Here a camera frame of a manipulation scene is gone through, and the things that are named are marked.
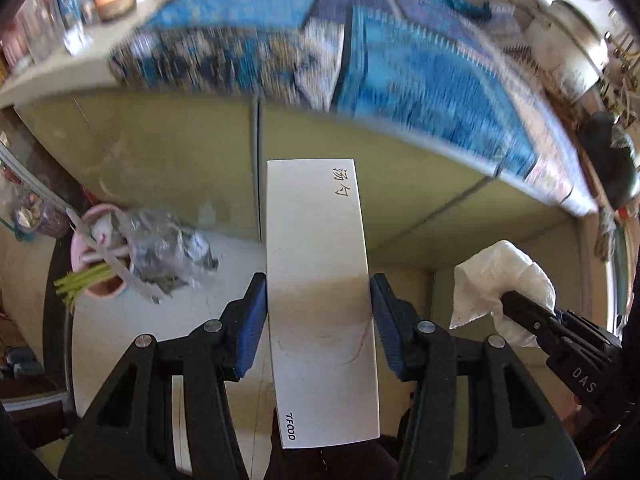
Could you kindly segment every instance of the blue blanket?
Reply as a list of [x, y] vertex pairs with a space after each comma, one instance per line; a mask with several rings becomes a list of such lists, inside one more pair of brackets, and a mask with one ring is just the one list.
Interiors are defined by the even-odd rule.
[[114, 49], [111, 68], [138, 88], [258, 94], [383, 120], [561, 202], [575, 187], [566, 171], [577, 168], [575, 150], [542, 92], [482, 31], [504, 35], [496, 9], [466, 0], [173, 0]]

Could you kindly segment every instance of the white floor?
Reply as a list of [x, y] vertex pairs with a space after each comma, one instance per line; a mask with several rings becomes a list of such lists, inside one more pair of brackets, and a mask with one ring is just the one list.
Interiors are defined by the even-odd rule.
[[0, 225], [0, 291], [4, 309], [42, 362], [42, 313], [47, 275], [56, 241], [36, 235], [19, 242]]
[[[208, 319], [218, 318], [226, 304], [244, 295], [254, 272], [264, 272], [264, 247], [244, 240], [210, 235], [220, 258], [218, 275], [200, 289], [178, 291], [170, 300], [154, 305], [132, 290], [115, 300], [92, 301], [82, 297], [76, 304], [72, 360], [76, 407], [82, 415], [130, 343], [142, 333], [158, 340], [187, 335]], [[399, 298], [411, 301], [419, 312], [427, 304], [428, 276], [415, 269], [370, 266], [371, 272], [386, 272]], [[254, 366], [239, 383], [227, 383], [229, 404], [238, 443], [250, 478], [262, 480], [271, 452], [271, 418], [275, 406], [271, 359], [265, 327]], [[378, 345], [381, 429], [396, 434], [398, 422], [409, 407], [412, 384], [396, 380], [386, 366]], [[179, 402], [181, 383], [174, 383]], [[177, 463], [190, 469], [184, 415], [174, 408], [174, 441]]]

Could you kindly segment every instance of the pink bowl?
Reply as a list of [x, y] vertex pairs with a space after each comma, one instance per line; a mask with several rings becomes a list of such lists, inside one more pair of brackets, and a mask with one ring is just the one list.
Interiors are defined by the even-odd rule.
[[[91, 221], [97, 219], [107, 211], [119, 210], [119, 208], [111, 204], [98, 204], [89, 209], [89, 211], [87, 211], [82, 216], [82, 220], [84, 220], [85, 222]], [[73, 234], [71, 238], [71, 269], [73, 270], [73, 272], [78, 272], [78, 270], [85, 270], [100, 263], [97, 262], [95, 264], [86, 264], [80, 260], [80, 256], [82, 256], [84, 253], [90, 253], [93, 251], [94, 250], [90, 248], [89, 245], [87, 245], [81, 235], [79, 235], [78, 233]], [[133, 271], [132, 262], [129, 262], [129, 270]], [[125, 288], [127, 288], [127, 284], [122, 281], [121, 277], [116, 276], [115, 278], [111, 278], [106, 282], [98, 283], [97, 285], [89, 287], [85, 292], [90, 298], [94, 298], [94, 300], [104, 300], [107, 298], [115, 298]]]

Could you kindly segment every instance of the white appliance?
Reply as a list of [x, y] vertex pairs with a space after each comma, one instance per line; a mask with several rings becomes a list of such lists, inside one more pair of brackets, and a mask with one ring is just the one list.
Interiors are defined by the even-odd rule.
[[534, 60], [575, 103], [601, 77], [609, 62], [607, 45], [590, 21], [562, 0], [534, 9], [524, 31]]

